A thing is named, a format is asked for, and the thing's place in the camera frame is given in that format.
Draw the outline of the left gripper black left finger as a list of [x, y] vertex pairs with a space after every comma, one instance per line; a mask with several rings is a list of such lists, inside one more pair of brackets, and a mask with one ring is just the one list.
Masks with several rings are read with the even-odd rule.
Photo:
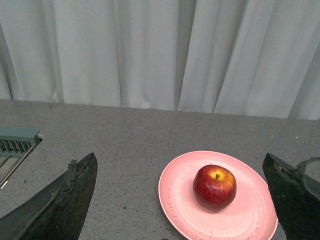
[[22, 205], [0, 219], [2, 240], [77, 240], [96, 185], [94, 153], [68, 169]]

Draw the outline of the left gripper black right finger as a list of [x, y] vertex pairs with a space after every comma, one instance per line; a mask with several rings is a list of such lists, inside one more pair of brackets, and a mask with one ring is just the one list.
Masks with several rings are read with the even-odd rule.
[[300, 162], [296, 168], [267, 153], [262, 169], [277, 218], [288, 240], [320, 238], [320, 182], [305, 171], [319, 157]]

